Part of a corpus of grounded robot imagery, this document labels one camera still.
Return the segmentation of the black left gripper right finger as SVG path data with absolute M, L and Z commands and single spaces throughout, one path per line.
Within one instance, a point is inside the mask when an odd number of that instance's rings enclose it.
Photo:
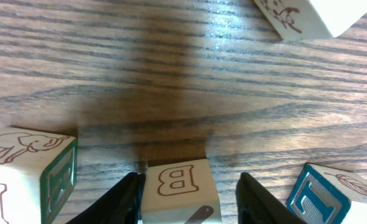
M 247 172 L 236 184 L 236 202 L 239 224 L 305 224 Z

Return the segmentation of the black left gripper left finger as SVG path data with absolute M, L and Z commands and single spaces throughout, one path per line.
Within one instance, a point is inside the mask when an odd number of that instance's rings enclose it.
M 67 224 L 137 224 L 145 181 L 145 174 L 130 172 Z

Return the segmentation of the wooden B block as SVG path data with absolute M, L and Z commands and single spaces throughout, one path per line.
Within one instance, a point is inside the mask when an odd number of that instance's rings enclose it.
M 219 224 L 218 191 L 207 159 L 148 168 L 143 224 Z

